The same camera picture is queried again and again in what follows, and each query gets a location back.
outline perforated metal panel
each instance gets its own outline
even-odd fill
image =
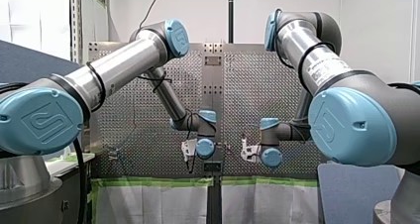
[[[90,60],[103,57],[123,44],[93,43]],[[194,44],[190,53],[174,59],[164,68],[173,79],[173,88],[185,107],[197,111],[202,102],[203,45]],[[241,159],[241,137],[250,145],[260,140],[262,117],[289,121],[297,107],[300,84],[295,72],[278,61],[262,45],[223,45],[224,79],[222,144],[223,175],[281,175],[315,177],[321,155],[312,143],[281,142],[284,163],[275,170]],[[107,100],[98,116],[99,143],[104,152],[93,164],[95,176],[187,176],[180,144],[185,132],[173,131],[169,117],[152,88],[136,79]],[[203,175],[196,159],[195,175]]]
[[[89,57],[98,59],[123,45],[92,43]],[[175,92],[192,111],[201,103],[201,64],[202,52],[192,46],[187,56],[164,66]],[[169,127],[169,116],[152,90],[145,80],[135,79],[107,99],[97,116],[99,134],[92,134],[104,146],[93,163],[94,176],[189,175],[180,148],[186,132]],[[196,159],[195,174],[202,170]]]
[[[295,71],[281,65],[277,55],[262,45],[226,45],[224,53],[224,175],[315,177],[321,155],[312,143],[281,142],[284,162],[274,170],[241,159],[242,134],[255,145],[260,141],[261,118],[293,118],[301,86]]]

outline cable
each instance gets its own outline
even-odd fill
[[[92,64],[90,64],[89,61],[86,63],[86,66],[88,66],[90,68],[90,71],[93,72],[93,74],[95,74],[95,77],[96,79],[98,79],[99,85],[101,86],[101,97],[99,100],[99,104],[94,109],[92,109],[92,112],[96,112],[99,108],[102,107],[102,105],[104,105],[104,102],[105,102],[105,98],[106,98],[105,83],[104,83],[104,80],[102,80],[102,77],[99,75],[96,69],[92,66]]]
[[[0,94],[22,88],[26,85],[28,85],[26,82],[13,82],[0,85]]]
[[[143,19],[143,21],[140,23],[139,28],[141,28],[141,27],[142,27],[142,24],[143,24],[143,23],[146,21],[146,19],[148,18],[149,14],[151,13],[152,8],[154,7],[154,5],[155,5],[155,3],[156,3],[156,2],[157,2],[157,0],[154,0],[154,1],[152,2],[151,6],[149,7],[148,13],[146,14],[146,16],[145,16],[145,18]]]
[[[159,81],[159,83],[154,87],[153,93],[156,93],[157,89],[163,84],[164,81],[168,81],[172,83],[171,78],[166,78],[166,70],[163,72],[163,76],[161,78],[148,78],[144,76],[138,76],[140,79],[148,80],[148,81]]]
[[[297,128],[303,128],[303,127],[296,126],[296,125],[292,124],[291,122],[288,122],[288,123],[286,123],[286,124],[287,124],[287,125],[289,125],[289,127],[290,127],[290,128],[292,128],[292,129],[293,129],[293,131],[295,131],[295,132],[297,132],[297,134],[299,134],[300,138],[302,138],[302,142],[301,142],[301,144],[302,144],[302,145],[306,144],[306,142],[307,142],[308,140],[307,140],[307,139],[305,139],[305,136],[303,136],[303,134],[299,131],[299,129],[297,129]]]
[[[191,135],[191,130],[192,130],[192,122],[193,122],[193,116],[198,116],[200,119],[202,119],[204,122],[206,122],[216,133],[217,129],[216,127],[209,121],[207,121],[204,117],[202,117],[200,114],[198,113],[193,113],[191,112],[191,110],[189,109],[185,109],[185,111],[187,111],[189,113],[188,117],[187,117],[187,121],[186,121],[186,128],[188,130],[188,133],[186,135],[186,140],[188,141],[190,135]],[[194,156],[192,157],[192,164],[191,167],[189,166],[189,161],[186,161],[186,168],[188,170],[188,173],[193,173],[194,172],[194,165],[195,165],[195,157],[197,156],[197,150],[194,151]]]
[[[83,161],[83,152],[78,139],[74,140],[74,149],[76,151],[77,163],[80,171],[80,196],[79,196],[79,211],[77,217],[77,224],[82,224],[84,219],[84,210],[86,208],[86,168]]]
[[[24,87],[26,85],[28,85],[28,83],[18,82],[18,83],[9,83],[9,84],[6,84],[4,86],[0,86],[0,94],[4,93],[4,92],[19,89],[19,88]],[[86,208],[86,199],[87,199],[87,194],[86,194],[86,169],[85,169],[84,161],[83,161],[83,152],[81,151],[81,146],[80,146],[80,143],[77,139],[74,140],[74,149],[76,151],[77,163],[78,163],[79,170],[80,170],[80,197],[79,197],[79,202],[80,203],[79,203],[77,223],[82,224],[83,219],[84,219],[84,211],[85,211],[85,208]]]
[[[194,113],[191,112],[191,110],[189,109],[185,109],[189,115],[188,118],[186,120],[186,129],[188,130],[188,133],[186,134],[186,141],[188,142],[189,136],[191,135],[191,129],[192,129],[192,116]],[[193,173],[194,172],[194,165],[195,165],[195,157],[197,156],[197,150],[194,151],[194,156],[192,157],[192,164],[191,167],[189,166],[189,161],[187,160],[185,162],[186,164],[186,169],[188,170],[188,173]]]

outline metal pole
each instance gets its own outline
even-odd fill
[[[234,42],[234,0],[229,0],[229,43]]]

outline industrial robot arm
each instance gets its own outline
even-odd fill
[[[265,48],[295,69],[313,96],[310,135],[327,158],[362,167],[420,161],[419,89],[351,69],[337,56],[341,35],[331,17],[277,10],[267,21]]]
[[[185,56],[188,49],[185,28],[169,20],[141,28],[125,47],[66,76],[55,74],[1,94],[0,149],[15,155],[45,155],[65,148],[106,97],[142,73],[159,76],[161,66]],[[170,86],[158,90],[173,92]],[[166,109],[182,105],[176,96],[163,97]],[[170,110],[169,115],[183,116],[179,110]]]

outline metal frame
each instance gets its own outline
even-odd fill
[[[91,43],[89,48],[90,60],[105,56],[122,45],[124,44]],[[220,65],[215,62],[217,59],[221,60]],[[293,118],[298,105],[300,86],[297,76],[293,70],[281,65],[275,54],[266,52],[262,45],[192,44],[189,56],[172,60],[165,66],[165,69],[168,72],[168,77],[173,79],[176,93],[187,108],[193,111],[212,109],[217,112],[216,141],[218,146],[215,156],[209,162],[224,164],[221,166],[220,175],[249,176],[263,174],[316,178],[316,167],[323,161],[323,157],[311,143],[281,142],[280,150],[283,151],[286,162],[276,170],[266,168],[263,165],[247,163],[240,156],[243,133],[247,135],[250,145],[256,144],[260,140],[259,126],[262,117],[278,117],[280,121],[288,121]],[[273,83],[278,84],[277,89],[272,86]],[[182,153],[178,146],[178,143],[180,145],[184,140],[184,133],[168,129],[166,111],[159,104],[157,97],[152,94],[145,81],[136,80],[123,88],[122,92],[117,93],[115,98],[108,101],[103,113],[99,114],[99,123],[112,123],[108,125],[107,131],[114,133],[114,136],[119,137],[119,139],[101,138],[100,130],[97,130],[98,126],[94,125],[97,120],[93,119],[91,121],[91,143],[100,146],[104,140],[107,140],[105,143],[112,143],[128,136],[130,128],[133,127],[130,122],[127,122],[130,121],[129,114],[133,115],[130,105],[127,104],[128,98],[136,99],[136,106],[143,109],[137,112],[142,116],[142,121],[139,120],[138,123],[144,123],[145,121],[148,123],[150,119],[153,119],[154,122],[151,127],[147,127],[150,124],[140,127],[144,132],[137,134],[136,139],[144,141],[142,137],[149,136],[150,133],[163,136],[158,138],[158,142],[163,147],[156,147],[153,144],[143,144],[143,147],[137,147],[136,153],[141,151],[144,156],[148,153],[153,155],[143,158],[139,154],[136,159],[150,157],[150,163],[158,164],[158,157],[163,158],[165,152],[179,152],[178,161],[169,161],[171,164],[173,162],[171,171],[163,171],[156,166],[153,167],[136,161],[136,166],[139,167],[136,168],[136,172],[131,172],[131,174],[169,177],[191,176],[187,174],[184,168]],[[113,114],[117,111],[115,106],[121,106],[121,109],[125,109],[128,114]],[[104,120],[104,118],[101,118],[104,113],[113,114],[112,119],[118,119],[115,116],[123,116],[124,119],[111,121],[109,120],[111,117],[107,115],[109,118]],[[153,131],[153,129],[162,130],[160,133]],[[156,142],[156,138],[150,137],[150,139],[153,139],[154,143]],[[130,146],[138,146],[133,144],[134,142],[136,141],[132,140]],[[155,171],[150,170],[142,173],[142,170],[146,170],[147,167],[154,168]],[[214,175],[214,171],[216,170],[209,172],[197,168],[195,176]]]
[[[81,0],[70,0],[71,61],[82,63],[83,39]]]

